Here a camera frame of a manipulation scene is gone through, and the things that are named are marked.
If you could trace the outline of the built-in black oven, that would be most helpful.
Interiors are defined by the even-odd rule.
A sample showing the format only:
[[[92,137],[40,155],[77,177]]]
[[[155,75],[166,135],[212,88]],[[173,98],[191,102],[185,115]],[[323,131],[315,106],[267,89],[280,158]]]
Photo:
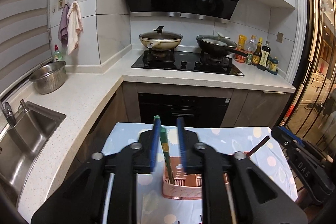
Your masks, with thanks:
[[[139,93],[138,102],[142,123],[157,115],[165,126],[176,126],[183,118],[186,127],[212,128],[221,126],[230,99]]]

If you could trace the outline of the clear plastic bottle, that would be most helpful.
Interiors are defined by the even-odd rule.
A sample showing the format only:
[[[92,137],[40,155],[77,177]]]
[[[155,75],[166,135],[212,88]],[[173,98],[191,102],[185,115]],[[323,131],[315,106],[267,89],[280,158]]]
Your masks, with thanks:
[[[256,49],[256,36],[252,35],[248,42],[245,43],[244,49],[246,52],[253,54]]]

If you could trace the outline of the brown chopstick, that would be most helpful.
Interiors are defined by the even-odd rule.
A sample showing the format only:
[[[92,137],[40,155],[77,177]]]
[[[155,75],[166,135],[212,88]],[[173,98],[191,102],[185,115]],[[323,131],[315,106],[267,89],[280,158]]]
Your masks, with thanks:
[[[249,152],[246,153],[247,157],[251,157],[254,153],[256,153],[263,145],[265,145],[268,140],[270,139],[270,136],[267,135],[265,138],[263,138],[255,147],[253,147]]]

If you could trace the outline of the stainless steel sink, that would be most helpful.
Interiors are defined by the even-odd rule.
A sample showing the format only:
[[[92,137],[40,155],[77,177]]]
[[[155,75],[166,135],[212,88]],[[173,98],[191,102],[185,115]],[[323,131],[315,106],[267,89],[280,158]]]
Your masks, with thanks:
[[[1,131],[0,161],[1,187],[17,207],[37,157],[66,115],[21,100],[14,118],[15,125],[7,124]]]

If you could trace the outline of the yellow seasoning packet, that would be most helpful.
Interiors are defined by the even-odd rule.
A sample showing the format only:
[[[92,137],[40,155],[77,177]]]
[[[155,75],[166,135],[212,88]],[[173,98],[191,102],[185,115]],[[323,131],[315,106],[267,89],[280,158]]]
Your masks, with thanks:
[[[238,50],[240,51],[244,50],[246,39],[247,39],[246,36],[242,34],[239,35],[239,40],[238,40],[238,45],[237,45]]]

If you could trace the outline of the beige wok with lid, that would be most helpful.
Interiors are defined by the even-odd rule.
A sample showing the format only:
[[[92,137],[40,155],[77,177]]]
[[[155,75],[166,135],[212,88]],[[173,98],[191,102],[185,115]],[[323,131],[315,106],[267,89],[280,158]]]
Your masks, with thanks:
[[[152,32],[140,34],[139,39],[148,50],[172,51],[180,45],[183,35],[164,31],[163,26],[158,26]]]

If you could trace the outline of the red instant noodle cup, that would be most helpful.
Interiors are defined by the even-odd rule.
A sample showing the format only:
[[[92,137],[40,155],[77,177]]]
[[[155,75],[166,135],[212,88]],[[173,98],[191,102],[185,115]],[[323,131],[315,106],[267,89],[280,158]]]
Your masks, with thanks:
[[[234,60],[239,63],[245,63],[247,55],[248,54],[244,50],[238,50],[234,55]]]

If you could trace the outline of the white hanging towel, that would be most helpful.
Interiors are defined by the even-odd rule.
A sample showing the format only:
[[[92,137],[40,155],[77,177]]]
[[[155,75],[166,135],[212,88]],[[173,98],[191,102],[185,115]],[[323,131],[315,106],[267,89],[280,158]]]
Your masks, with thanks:
[[[67,55],[70,55],[79,45],[79,36],[83,31],[81,10],[77,1],[73,1],[67,14]]]

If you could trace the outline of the white window blinds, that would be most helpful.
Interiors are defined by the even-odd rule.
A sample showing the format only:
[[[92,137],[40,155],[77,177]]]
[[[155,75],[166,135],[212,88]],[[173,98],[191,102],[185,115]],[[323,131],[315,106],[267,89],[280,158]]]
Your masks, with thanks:
[[[1,91],[51,57],[48,0],[1,0]]]

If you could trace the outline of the blue planet-print tablecloth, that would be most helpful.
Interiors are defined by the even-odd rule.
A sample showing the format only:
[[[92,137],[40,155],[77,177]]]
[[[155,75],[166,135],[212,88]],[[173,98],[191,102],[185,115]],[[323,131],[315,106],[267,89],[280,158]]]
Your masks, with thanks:
[[[118,123],[108,136],[102,154],[112,155],[138,141],[151,124]],[[268,127],[190,128],[200,142],[216,151],[247,157],[264,138],[268,141],[249,159],[273,180],[293,201],[298,199],[297,187],[285,155]],[[163,196],[165,159],[162,147],[157,148],[157,163],[151,174],[137,176],[137,223],[201,223],[201,200],[174,200]]]

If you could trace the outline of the black-framed glass door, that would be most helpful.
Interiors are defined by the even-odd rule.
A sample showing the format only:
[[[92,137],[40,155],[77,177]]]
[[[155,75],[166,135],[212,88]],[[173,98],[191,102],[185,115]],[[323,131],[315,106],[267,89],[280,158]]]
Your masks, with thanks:
[[[335,0],[298,0],[288,76],[295,87],[277,124],[335,157]]]

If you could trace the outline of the pink perforated utensil holder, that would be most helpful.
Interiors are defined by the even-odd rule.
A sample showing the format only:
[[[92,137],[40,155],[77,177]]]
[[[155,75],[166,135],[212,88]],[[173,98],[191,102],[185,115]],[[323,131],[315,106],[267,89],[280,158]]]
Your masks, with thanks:
[[[201,200],[202,175],[187,174],[183,170],[180,157],[171,157],[174,184],[170,183],[166,166],[163,167],[162,195],[173,200]]]

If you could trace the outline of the seasoning jars on tray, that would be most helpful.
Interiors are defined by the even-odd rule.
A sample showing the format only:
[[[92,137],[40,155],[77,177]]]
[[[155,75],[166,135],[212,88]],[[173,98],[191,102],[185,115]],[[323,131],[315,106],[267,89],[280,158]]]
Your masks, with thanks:
[[[277,57],[269,57],[266,65],[266,70],[273,74],[278,74],[278,59]]]

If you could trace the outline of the dark soy sauce bottle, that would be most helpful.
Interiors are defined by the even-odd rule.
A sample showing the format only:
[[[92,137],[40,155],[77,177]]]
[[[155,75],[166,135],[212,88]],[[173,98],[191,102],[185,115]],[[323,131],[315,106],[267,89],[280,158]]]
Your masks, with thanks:
[[[269,54],[270,54],[270,51],[271,51],[271,48],[270,48],[269,45],[270,45],[270,42],[266,41],[265,45],[263,45],[262,49],[261,49],[261,57],[260,57],[260,61],[259,61],[258,65],[257,65],[257,68],[262,70],[262,71],[266,70],[268,57],[269,57]]]

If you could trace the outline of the green dish soap bottle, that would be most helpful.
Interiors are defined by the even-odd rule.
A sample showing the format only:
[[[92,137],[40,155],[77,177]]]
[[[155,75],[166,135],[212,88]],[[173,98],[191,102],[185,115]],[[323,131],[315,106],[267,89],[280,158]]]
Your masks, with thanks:
[[[57,44],[55,44],[55,46],[54,46],[53,58],[54,58],[54,62],[63,61],[63,54],[62,54],[61,50],[58,48]]]

